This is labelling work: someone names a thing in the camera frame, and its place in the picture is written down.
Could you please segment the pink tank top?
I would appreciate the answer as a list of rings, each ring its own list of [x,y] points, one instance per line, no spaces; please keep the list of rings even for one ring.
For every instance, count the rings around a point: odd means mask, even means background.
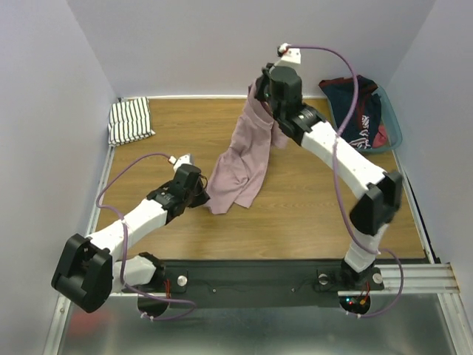
[[[271,149],[287,145],[288,138],[268,105],[258,101],[255,94],[256,84],[252,83],[230,145],[217,158],[208,181],[210,200],[205,206],[212,214],[225,214],[234,204],[250,208],[264,183]]]

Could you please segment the black white striped tank top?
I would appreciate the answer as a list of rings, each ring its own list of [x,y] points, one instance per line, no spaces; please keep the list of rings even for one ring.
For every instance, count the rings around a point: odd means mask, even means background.
[[[121,146],[155,135],[147,97],[114,103],[109,111],[109,146]]]

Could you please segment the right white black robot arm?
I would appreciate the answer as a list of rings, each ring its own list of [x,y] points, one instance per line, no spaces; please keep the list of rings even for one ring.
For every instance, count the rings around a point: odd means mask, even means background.
[[[341,210],[352,242],[341,262],[340,280],[357,288],[370,279],[379,245],[401,206],[399,172],[386,172],[367,160],[318,111],[302,100],[302,80],[292,67],[269,63],[256,81],[255,97],[266,103],[288,138],[324,161],[356,197],[350,212]]]

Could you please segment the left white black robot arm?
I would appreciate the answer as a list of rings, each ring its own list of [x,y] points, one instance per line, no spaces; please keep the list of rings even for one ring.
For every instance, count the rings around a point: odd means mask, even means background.
[[[65,243],[51,286],[87,313],[98,310],[109,295],[143,286],[157,291],[167,286],[164,263],[148,252],[128,258],[128,250],[143,237],[169,224],[187,208],[209,199],[199,168],[183,163],[172,180],[148,195],[128,214],[84,237]]]

